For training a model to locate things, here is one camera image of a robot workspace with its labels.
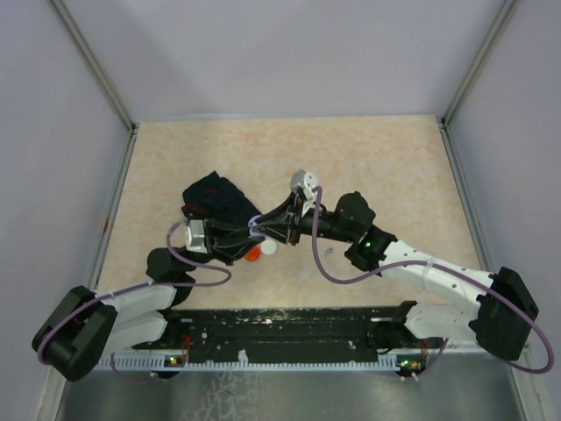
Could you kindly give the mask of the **orange charging case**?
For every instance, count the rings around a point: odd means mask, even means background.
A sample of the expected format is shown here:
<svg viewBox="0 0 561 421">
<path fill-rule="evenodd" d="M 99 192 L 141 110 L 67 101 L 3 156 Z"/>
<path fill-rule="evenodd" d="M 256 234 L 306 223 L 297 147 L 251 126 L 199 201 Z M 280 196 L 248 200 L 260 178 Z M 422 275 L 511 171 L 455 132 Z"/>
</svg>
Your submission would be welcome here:
<svg viewBox="0 0 561 421">
<path fill-rule="evenodd" d="M 260 248 L 258 246 L 252 248 L 246 255 L 245 259 L 248 261 L 256 261 L 261 255 Z"/>
</svg>

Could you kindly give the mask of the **purple charging case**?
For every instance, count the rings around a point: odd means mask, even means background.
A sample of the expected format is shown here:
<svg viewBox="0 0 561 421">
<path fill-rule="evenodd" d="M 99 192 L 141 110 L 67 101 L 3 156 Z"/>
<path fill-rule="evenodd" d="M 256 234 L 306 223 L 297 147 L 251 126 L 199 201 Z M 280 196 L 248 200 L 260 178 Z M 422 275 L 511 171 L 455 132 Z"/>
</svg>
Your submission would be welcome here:
<svg viewBox="0 0 561 421">
<path fill-rule="evenodd" d="M 259 224 L 258 224 L 259 218 L 260 215 L 255 215 L 248 221 L 247 226 L 249 230 L 249 235 L 251 237 L 261 237 L 261 238 L 265 237 L 265 234 L 259 230 Z"/>
</svg>

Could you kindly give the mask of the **white charging case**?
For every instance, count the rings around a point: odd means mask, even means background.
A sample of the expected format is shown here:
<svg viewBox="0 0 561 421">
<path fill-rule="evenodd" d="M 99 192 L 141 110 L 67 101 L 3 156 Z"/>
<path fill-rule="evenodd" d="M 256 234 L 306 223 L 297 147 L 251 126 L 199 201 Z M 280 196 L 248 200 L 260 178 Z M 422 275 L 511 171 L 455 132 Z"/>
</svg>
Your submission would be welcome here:
<svg viewBox="0 0 561 421">
<path fill-rule="evenodd" d="M 266 239 L 259 245 L 260 252 L 265 256 L 272 256 L 277 253 L 277 243 L 272 239 Z"/>
</svg>

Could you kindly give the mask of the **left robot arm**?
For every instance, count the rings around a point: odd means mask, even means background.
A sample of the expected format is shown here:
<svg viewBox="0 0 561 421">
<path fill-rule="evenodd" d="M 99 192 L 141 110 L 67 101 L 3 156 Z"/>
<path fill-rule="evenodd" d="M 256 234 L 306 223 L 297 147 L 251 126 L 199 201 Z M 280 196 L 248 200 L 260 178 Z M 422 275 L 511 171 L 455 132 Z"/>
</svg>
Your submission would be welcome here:
<svg viewBox="0 0 561 421">
<path fill-rule="evenodd" d="M 200 268 L 223 274 L 205 287 L 224 285 L 229 267 L 265 238 L 255 214 L 241 224 L 191 218 L 172 225 L 165 246 L 147 257 L 146 280 L 112 291 L 71 288 L 32 339 L 40 363 L 75 382 L 99 360 L 126 348 L 157 342 L 176 346 L 182 327 L 167 311 L 201 288 L 191 272 Z"/>
</svg>

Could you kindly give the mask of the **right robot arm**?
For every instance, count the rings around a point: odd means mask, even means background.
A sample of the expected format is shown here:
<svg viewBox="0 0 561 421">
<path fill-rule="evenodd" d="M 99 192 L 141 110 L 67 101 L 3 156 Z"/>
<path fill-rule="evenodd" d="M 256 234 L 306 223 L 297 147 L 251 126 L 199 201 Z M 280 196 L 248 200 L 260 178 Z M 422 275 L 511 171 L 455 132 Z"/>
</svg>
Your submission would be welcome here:
<svg viewBox="0 0 561 421">
<path fill-rule="evenodd" d="M 251 233 L 292 246 L 302 235 L 346 242 L 344 256 L 361 271 L 359 281 L 372 275 L 389 277 L 443 298 L 443 304 L 401 305 L 391 326 L 393 340 L 400 346 L 440 337 L 472 341 L 506 361 L 520 358 L 539 309 L 517 272 L 502 267 L 492 273 L 451 264 L 381 230 L 374 218 L 358 192 L 343 195 L 333 211 L 291 194 L 248 225 Z"/>
</svg>

